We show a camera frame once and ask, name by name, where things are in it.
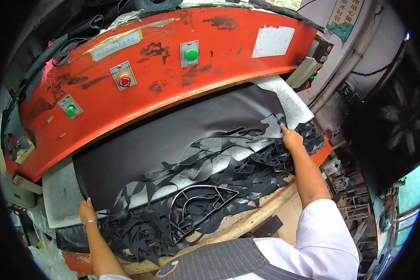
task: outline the pointing finger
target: pointing finger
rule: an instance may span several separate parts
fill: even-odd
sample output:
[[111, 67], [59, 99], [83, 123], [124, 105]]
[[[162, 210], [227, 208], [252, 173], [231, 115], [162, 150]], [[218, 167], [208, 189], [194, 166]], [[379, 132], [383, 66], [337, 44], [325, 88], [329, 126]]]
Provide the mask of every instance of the pointing finger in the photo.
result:
[[280, 128], [282, 129], [283, 133], [288, 131], [288, 129], [286, 128], [286, 126], [284, 124], [280, 124]]

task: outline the white shirt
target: white shirt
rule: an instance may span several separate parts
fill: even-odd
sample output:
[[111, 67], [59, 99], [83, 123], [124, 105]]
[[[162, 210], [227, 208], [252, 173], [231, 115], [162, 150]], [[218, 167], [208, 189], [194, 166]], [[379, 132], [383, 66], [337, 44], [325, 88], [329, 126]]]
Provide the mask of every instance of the white shirt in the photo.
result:
[[[254, 238], [266, 259], [286, 271], [315, 280], [357, 279], [358, 251], [334, 201], [319, 199], [302, 211], [296, 240], [294, 247], [280, 238]], [[100, 280], [128, 279], [110, 274], [100, 277]], [[249, 273], [230, 279], [263, 278]]]

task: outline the green push button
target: green push button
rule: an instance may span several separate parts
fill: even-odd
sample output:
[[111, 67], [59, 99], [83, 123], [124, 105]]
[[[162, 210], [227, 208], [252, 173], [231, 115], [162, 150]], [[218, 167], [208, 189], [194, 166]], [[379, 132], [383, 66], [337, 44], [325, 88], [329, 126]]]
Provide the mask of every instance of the green push button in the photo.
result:
[[197, 50], [189, 49], [185, 52], [185, 59], [188, 61], [196, 60], [198, 57]]
[[67, 110], [65, 110], [65, 113], [69, 118], [73, 117], [75, 115], [75, 107], [68, 106]]

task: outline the hand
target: hand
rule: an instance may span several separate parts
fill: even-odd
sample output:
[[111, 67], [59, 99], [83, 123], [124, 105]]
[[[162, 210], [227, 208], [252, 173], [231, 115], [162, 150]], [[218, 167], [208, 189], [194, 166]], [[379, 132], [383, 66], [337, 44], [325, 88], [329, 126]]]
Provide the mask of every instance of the hand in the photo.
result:
[[295, 130], [287, 129], [284, 124], [280, 124], [280, 128], [283, 131], [283, 145], [289, 152], [303, 148], [303, 137], [300, 134]]
[[81, 218], [81, 223], [83, 224], [87, 219], [97, 219], [97, 214], [94, 210], [92, 205], [92, 200], [90, 198], [87, 201], [81, 201], [81, 205], [79, 206], [79, 217]]

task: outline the chinese text sign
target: chinese text sign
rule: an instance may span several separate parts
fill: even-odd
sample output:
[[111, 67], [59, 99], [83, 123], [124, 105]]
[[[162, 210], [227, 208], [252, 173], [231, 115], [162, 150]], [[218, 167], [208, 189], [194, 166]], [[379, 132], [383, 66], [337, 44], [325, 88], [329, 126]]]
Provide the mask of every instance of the chinese text sign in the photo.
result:
[[347, 41], [364, 0], [338, 0], [326, 27]]

